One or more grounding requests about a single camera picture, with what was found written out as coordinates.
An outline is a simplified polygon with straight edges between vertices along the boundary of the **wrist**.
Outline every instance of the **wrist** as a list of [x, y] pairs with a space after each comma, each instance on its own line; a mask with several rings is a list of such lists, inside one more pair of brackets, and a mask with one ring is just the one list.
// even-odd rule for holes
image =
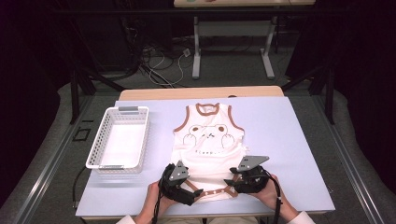
[[140, 213], [134, 217], [135, 224], [149, 224], [151, 223], [152, 216], [150, 214]]
[[280, 205], [280, 216], [288, 223], [298, 216], [298, 212], [288, 201], [285, 201]]

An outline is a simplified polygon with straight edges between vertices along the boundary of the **white sleeve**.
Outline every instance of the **white sleeve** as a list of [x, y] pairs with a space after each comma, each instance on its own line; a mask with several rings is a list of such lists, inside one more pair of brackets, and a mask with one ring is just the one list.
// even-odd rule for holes
[[292, 221], [288, 222], [288, 224], [315, 224], [315, 222], [306, 212], [301, 212]]
[[130, 216], [125, 216], [117, 224], [134, 224], [134, 220]]

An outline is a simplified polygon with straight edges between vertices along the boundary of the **black curtain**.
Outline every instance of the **black curtain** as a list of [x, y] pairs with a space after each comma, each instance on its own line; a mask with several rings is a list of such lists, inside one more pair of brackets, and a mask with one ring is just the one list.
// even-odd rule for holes
[[350, 7], [353, 13], [308, 18], [286, 75], [297, 78], [334, 59], [334, 87], [348, 100], [358, 144], [396, 193], [395, 1], [321, 0], [316, 7]]
[[68, 71], [30, 1], [0, 3], [2, 129], [0, 205], [42, 144], [60, 103]]

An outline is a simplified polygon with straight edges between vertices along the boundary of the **cartoon face print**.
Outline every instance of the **cartoon face print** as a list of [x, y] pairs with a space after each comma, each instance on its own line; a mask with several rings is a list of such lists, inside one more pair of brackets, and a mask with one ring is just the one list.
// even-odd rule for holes
[[234, 138], [228, 134], [228, 128], [225, 124], [215, 126], [192, 125], [189, 133], [183, 138], [184, 145], [196, 146], [197, 141], [209, 144], [207, 146], [214, 148], [225, 148], [233, 144]]

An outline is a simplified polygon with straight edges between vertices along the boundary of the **white plastic basket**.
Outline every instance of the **white plastic basket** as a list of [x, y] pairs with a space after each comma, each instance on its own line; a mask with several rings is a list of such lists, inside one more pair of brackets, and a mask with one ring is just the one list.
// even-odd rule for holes
[[147, 107], [108, 108], [92, 144], [87, 168], [99, 173], [140, 173], [148, 132]]

